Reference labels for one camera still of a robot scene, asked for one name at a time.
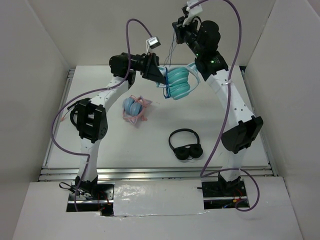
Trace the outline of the teal cat ear headphones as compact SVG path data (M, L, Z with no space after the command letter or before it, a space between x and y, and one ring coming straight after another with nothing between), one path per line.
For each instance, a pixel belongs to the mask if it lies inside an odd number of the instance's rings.
M163 89L165 99L172 98L175 101L182 99L194 91L201 82L195 62L189 63L187 66L173 66L169 68L159 66L158 68L163 73L166 83L157 83L156 87ZM191 87L189 84L189 74L193 75L196 79L194 87Z

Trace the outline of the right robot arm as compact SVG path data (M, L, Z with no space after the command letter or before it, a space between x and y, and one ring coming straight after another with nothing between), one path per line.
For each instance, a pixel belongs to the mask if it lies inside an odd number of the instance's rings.
M218 25L211 20L198 23L182 16L172 23L172 27L176 42L187 44L194 53L196 69L225 109L223 129L217 142L229 154L218 174L217 189L223 196L228 196L240 185L240 169L264 122L253 114L232 82L232 68L218 52L221 39Z

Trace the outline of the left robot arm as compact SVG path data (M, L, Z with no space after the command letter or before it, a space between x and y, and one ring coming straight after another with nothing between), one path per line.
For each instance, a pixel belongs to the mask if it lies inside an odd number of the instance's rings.
M164 83L155 53L129 55L121 53L109 60L111 82L106 89L91 99L82 99L77 105L76 129L81 139L81 162L75 186L86 199L98 195L97 161L101 140L108 131L107 112L118 98L135 82L136 72L144 79Z

